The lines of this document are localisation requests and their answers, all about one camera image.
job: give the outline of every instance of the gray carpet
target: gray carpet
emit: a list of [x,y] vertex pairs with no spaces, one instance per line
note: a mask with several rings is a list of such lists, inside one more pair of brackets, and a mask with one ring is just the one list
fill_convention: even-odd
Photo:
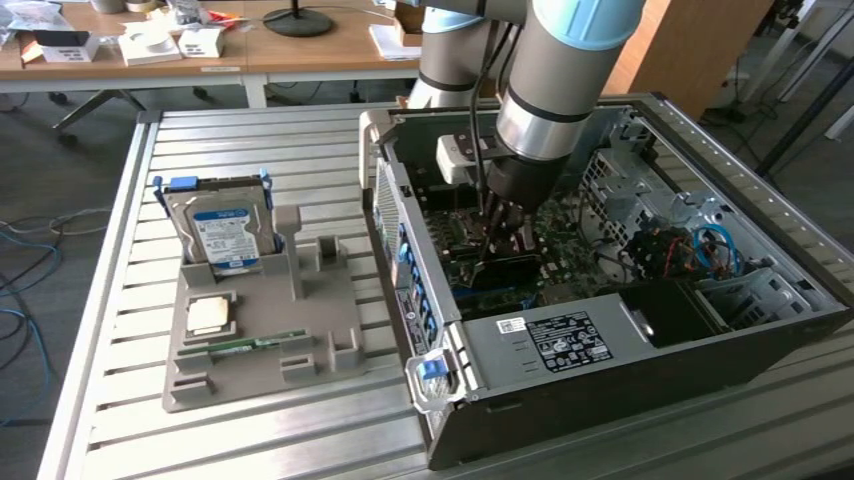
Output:
[[[741,65],[745,71],[755,70],[771,43],[773,39],[769,38],[754,40],[750,54]],[[838,69],[838,63],[825,60],[793,100],[777,108],[778,118],[763,121],[762,129],[750,142],[759,156],[773,148]],[[781,72],[782,67],[771,78],[774,79]],[[316,84],[308,83],[280,91],[299,100],[312,95],[315,87]],[[350,87],[350,82],[323,84],[311,103],[346,103]],[[389,101],[395,95],[406,93],[401,81],[362,82],[360,89],[363,97],[370,101]],[[139,92],[138,97],[150,108],[163,110],[246,107],[240,87],[210,87],[208,92],[214,98],[211,102],[196,99],[188,88]],[[68,94],[74,104],[83,102],[88,95]],[[12,101],[20,102],[23,98],[23,95],[15,95]],[[824,131],[853,101],[854,85],[849,85],[791,152],[801,148],[817,132]],[[3,220],[11,221],[31,215],[52,217],[82,208],[112,203],[135,125],[135,112],[122,101],[112,100],[70,129],[70,133],[80,137],[80,146],[67,149],[55,142],[50,125],[70,109],[71,106],[54,105],[46,94],[32,94],[19,112],[0,115]],[[757,122],[762,121],[761,118],[761,115],[754,115],[741,125],[731,128],[710,127],[710,130],[727,146],[735,148],[741,140],[733,128],[749,134]],[[854,129],[846,132],[841,142],[821,138],[783,173],[775,176],[791,200],[849,248],[854,247],[853,197],[846,191],[854,185],[854,168],[850,165],[853,146]],[[750,163],[755,163],[747,149],[742,149],[739,155]],[[50,236],[28,238],[52,241]],[[23,294],[42,326],[59,375],[64,375],[71,356],[100,242],[100,234],[67,238],[62,244],[63,263],[56,274]],[[40,254],[42,251],[24,249],[0,241],[0,272],[7,275],[15,274]],[[0,308],[15,308],[10,298],[0,297]],[[0,318],[0,332],[6,332],[11,322],[7,317]],[[0,343],[0,359],[8,358],[12,349],[12,341]],[[22,405],[32,402],[39,394],[42,378],[40,357],[31,345],[12,366],[0,371],[0,417],[7,417]],[[50,419],[58,396],[59,386],[55,381],[47,400],[27,413],[26,418]],[[47,433],[47,426],[0,428],[0,478],[35,477]]]

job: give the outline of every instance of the paper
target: paper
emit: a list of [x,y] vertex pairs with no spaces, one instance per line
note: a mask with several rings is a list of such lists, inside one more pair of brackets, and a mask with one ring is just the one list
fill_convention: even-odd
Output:
[[371,25],[371,38],[386,60],[417,60],[422,58],[422,47],[405,47],[395,27],[391,25]]

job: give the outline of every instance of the circuit board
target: circuit board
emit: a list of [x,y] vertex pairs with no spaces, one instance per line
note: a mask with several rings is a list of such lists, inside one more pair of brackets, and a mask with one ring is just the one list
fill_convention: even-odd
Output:
[[614,282],[599,268],[595,249],[578,232],[571,210],[566,196],[555,196],[541,206],[534,222],[538,251],[507,259],[507,271],[522,280],[487,289],[473,286],[485,248],[479,209],[426,212],[465,320],[594,297]]

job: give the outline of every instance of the sticker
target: sticker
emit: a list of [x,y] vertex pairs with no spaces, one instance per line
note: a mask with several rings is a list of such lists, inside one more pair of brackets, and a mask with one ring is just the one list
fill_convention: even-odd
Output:
[[200,70],[204,73],[239,72],[240,71],[240,67],[202,67]]
[[553,372],[614,358],[587,312],[529,322],[527,330]]
[[247,209],[199,212],[192,218],[208,263],[220,268],[240,268],[258,262],[255,235],[247,231],[252,221]]
[[498,320],[495,322],[498,325],[498,331],[502,332],[502,335],[513,332],[525,331],[525,318],[509,318],[507,320]]

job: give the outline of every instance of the power supply label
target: power supply label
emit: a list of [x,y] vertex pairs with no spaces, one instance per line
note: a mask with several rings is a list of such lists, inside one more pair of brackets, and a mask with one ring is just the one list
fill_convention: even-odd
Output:
[[553,372],[614,358],[587,312],[529,322],[527,326],[546,368]]

